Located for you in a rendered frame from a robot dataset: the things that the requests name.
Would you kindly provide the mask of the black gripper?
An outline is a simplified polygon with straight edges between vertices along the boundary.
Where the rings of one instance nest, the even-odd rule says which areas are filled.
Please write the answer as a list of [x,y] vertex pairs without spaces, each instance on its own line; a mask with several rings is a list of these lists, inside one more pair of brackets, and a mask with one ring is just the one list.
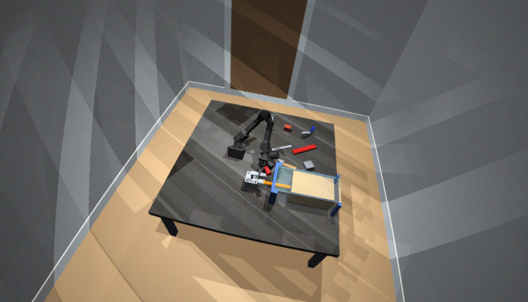
[[265,156],[263,157],[261,156],[259,157],[258,160],[259,160],[259,164],[258,164],[257,172],[258,172],[258,175],[260,175],[261,173],[265,173],[265,170],[263,170],[263,168],[267,166],[266,164],[267,164],[268,158]]

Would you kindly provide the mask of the clear-panelled rack with blue uprights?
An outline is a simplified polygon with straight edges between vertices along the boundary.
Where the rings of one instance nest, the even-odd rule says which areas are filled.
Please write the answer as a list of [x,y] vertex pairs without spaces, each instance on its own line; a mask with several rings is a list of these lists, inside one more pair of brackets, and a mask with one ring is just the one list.
[[340,175],[308,172],[282,164],[279,162],[271,205],[278,202],[336,215],[342,206]]

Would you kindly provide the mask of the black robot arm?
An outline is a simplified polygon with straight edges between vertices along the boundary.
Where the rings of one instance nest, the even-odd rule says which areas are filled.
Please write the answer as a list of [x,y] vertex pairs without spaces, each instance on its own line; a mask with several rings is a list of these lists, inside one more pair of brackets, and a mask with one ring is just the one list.
[[[260,152],[260,154],[262,157],[265,156],[268,159],[270,158],[271,160],[279,159],[280,155],[279,155],[278,150],[273,151],[270,148],[270,137],[272,134],[272,128],[273,128],[274,122],[272,120],[272,117],[270,116],[270,112],[264,109],[261,110],[261,112],[258,114],[258,117],[246,129],[238,132],[238,134],[235,137],[233,137],[233,140],[234,140],[233,148],[241,149],[243,145],[242,142],[244,140],[247,140],[248,137],[250,137],[249,133],[258,124],[260,124],[264,120],[267,123],[267,127],[265,131],[264,139],[260,145],[260,149],[265,152]],[[270,161],[267,161],[266,165],[269,167],[269,170],[272,170],[274,168],[274,164],[271,163]]]

